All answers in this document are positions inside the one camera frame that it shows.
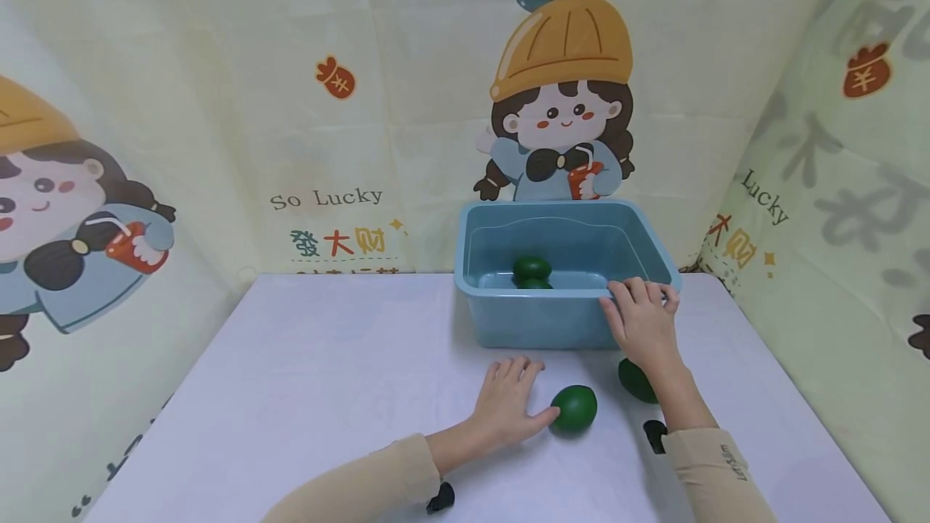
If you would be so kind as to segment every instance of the orange money bag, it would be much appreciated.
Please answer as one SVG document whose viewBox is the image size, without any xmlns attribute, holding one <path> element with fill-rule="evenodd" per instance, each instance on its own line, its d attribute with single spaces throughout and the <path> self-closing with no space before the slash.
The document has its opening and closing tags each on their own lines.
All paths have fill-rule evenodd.
<svg viewBox="0 0 930 523">
<path fill-rule="evenodd" d="M 846 78 L 843 82 L 843 95 L 850 99 L 865 97 L 885 87 L 891 81 L 891 65 L 886 54 L 888 44 L 878 44 L 873 48 L 859 48 L 856 56 L 846 63 Z"/>
<path fill-rule="evenodd" d="M 326 57 L 316 64 L 316 80 L 326 86 L 335 99 L 347 99 L 355 91 L 355 76 L 339 66 L 336 57 Z"/>
</svg>

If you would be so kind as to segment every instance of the beige sleeve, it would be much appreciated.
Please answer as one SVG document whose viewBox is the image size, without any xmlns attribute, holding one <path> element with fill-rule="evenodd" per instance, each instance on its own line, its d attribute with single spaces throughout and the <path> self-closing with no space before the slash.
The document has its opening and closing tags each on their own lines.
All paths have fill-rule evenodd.
<svg viewBox="0 0 930 523">
<path fill-rule="evenodd" d="M 777 521 L 726 430 L 679 430 L 662 443 L 697 523 Z"/>
<path fill-rule="evenodd" d="M 296 488 L 262 523 L 372 523 L 396 507 L 425 508 L 439 485 L 426 438 L 414 435 Z"/>
</svg>

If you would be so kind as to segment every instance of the green ball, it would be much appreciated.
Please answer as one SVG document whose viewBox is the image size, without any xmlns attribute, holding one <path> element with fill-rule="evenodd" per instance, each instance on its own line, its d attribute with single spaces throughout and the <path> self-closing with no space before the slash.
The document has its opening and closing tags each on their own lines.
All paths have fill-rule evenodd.
<svg viewBox="0 0 930 523">
<path fill-rule="evenodd" d="M 552 406 L 558 406 L 562 411 L 552 423 L 553 430 L 582 432 L 591 426 L 597 415 L 597 396 L 586 386 L 570 386 L 553 397 Z"/>
<path fill-rule="evenodd" d="M 520 257 L 513 264 L 513 278 L 516 282 L 529 278 L 546 280 L 552 272 L 552 265 L 538 257 Z"/>
<path fill-rule="evenodd" d="M 652 389 L 652 384 L 649 383 L 649 378 L 645 377 L 644 372 L 640 370 L 640 366 L 630 362 L 629 358 L 624 359 L 617 366 L 617 375 L 620 377 L 620 383 L 623 384 L 626 392 L 630 392 L 637 400 L 648 404 L 659 404 L 659 399 L 657 399 L 656 393 Z"/>
<path fill-rule="evenodd" d="M 518 289 L 551 289 L 547 281 L 544 281 L 540 278 L 522 278 L 517 281 Z"/>
</svg>

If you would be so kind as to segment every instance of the white tabletop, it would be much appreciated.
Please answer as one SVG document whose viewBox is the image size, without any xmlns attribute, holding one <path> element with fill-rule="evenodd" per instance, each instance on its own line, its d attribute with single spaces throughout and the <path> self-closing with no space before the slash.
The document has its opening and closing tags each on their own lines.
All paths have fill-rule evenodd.
<svg viewBox="0 0 930 523">
<path fill-rule="evenodd" d="M 781 521 L 888 521 L 715 278 L 687 274 L 681 354 Z M 451 274 L 262 276 L 197 361 L 88 523 L 255 523 L 293 487 L 414 432 L 467 417 L 486 366 Z M 582 437 L 548 431 L 455 471 L 455 506 L 382 521 L 691 521 L 625 393 L 622 354 L 544 352 L 531 411 L 587 384 Z"/>
</svg>

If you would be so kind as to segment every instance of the red cup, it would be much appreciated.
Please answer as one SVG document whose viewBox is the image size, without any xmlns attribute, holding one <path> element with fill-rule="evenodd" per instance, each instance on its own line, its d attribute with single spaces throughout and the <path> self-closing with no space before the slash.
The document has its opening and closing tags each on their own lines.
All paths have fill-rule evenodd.
<svg viewBox="0 0 930 523">
<path fill-rule="evenodd" d="M 142 257 L 148 255 L 140 253 L 151 253 L 153 249 L 148 246 L 136 247 L 136 243 L 145 242 L 142 236 L 145 234 L 145 224 L 140 222 L 129 223 L 126 225 L 126 229 L 128 232 L 123 231 L 116 235 L 114 240 L 107 245 L 105 253 L 110 259 L 116 259 L 122 262 L 123 265 L 132 267 L 143 274 L 152 274 L 165 265 L 165 261 L 169 258 L 167 250 L 155 252 L 158 253 L 155 259 L 145 259 Z"/>
<path fill-rule="evenodd" d="M 573 200 L 581 200 L 581 183 L 588 177 L 588 174 L 600 174 L 602 169 L 604 169 L 604 164 L 592 162 L 591 168 L 579 166 L 568 173 L 568 187 L 571 188 Z M 599 194 L 595 194 L 592 199 L 599 199 L 600 197 Z"/>
</svg>

